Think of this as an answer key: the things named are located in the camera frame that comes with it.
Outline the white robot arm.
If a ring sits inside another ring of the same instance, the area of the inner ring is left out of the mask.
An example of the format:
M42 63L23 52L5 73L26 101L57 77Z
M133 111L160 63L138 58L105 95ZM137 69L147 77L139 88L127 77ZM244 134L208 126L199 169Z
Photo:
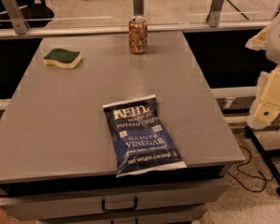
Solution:
M280 115L280 12L268 26L250 38L245 46L252 50L264 50L266 58L276 64L270 73L260 73L256 98L247 118L247 124L251 128L264 129Z

